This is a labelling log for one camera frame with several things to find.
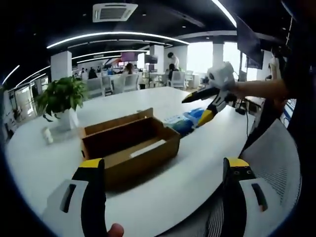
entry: human hand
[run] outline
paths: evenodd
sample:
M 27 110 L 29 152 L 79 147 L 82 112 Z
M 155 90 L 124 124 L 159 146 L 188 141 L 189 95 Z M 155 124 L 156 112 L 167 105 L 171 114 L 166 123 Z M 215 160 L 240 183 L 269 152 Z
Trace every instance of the human hand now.
M 122 237 L 124 234 L 124 228 L 120 224 L 113 224 L 108 231 L 108 237 Z

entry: ceiling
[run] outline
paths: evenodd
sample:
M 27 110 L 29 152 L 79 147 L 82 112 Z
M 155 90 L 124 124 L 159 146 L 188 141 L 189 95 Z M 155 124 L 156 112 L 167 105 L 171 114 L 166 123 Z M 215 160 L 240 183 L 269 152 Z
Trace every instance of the ceiling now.
M 138 7 L 126 22 L 92 22 L 92 7 L 97 3 L 125 2 Z M 277 0 L 220 0 L 226 9 L 240 17 L 258 33 L 285 40 L 290 17 Z M 139 49 L 148 42 L 97 40 L 151 40 L 182 45 L 165 39 L 144 36 L 94 36 L 77 39 L 47 49 L 52 43 L 96 32 L 129 31 L 176 37 L 218 30 L 235 30 L 232 23 L 212 0 L 54 0 L 3 3 L 1 81 L 17 65 L 20 67 L 6 81 L 8 88 L 49 65 L 51 55 L 69 50 L 73 57 L 102 51 Z M 187 40 L 201 41 L 203 38 Z M 84 45 L 68 48 L 76 44 Z

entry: white pot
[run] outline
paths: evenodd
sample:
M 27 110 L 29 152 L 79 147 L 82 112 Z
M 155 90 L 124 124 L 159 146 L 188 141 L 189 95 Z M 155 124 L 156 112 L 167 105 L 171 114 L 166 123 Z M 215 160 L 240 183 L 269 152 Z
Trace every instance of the white pot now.
M 58 119 L 58 127 L 62 131 L 68 131 L 78 127 L 79 121 L 76 111 L 73 109 L 65 110 L 63 113 L 56 113 Z

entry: green plant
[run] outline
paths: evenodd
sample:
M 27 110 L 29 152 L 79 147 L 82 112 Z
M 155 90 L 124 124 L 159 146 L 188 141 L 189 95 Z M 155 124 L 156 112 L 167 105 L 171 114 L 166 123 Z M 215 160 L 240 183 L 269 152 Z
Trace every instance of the green plant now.
M 55 80 L 48 85 L 46 91 L 36 98 L 39 113 L 43 113 L 43 117 L 46 114 L 56 116 L 56 113 L 64 112 L 70 108 L 76 110 L 77 106 L 82 107 L 83 101 L 86 98 L 87 88 L 80 79 L 74 77 L 61 78 Z

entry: air conditioner vent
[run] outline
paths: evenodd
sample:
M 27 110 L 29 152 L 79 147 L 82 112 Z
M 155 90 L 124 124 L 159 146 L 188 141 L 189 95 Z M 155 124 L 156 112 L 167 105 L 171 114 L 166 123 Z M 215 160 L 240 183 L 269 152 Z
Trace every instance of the air conditioner vent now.
M 133 14 L 137 4 L 101 3 L 93 5 L 93 22 L 127 21 Z

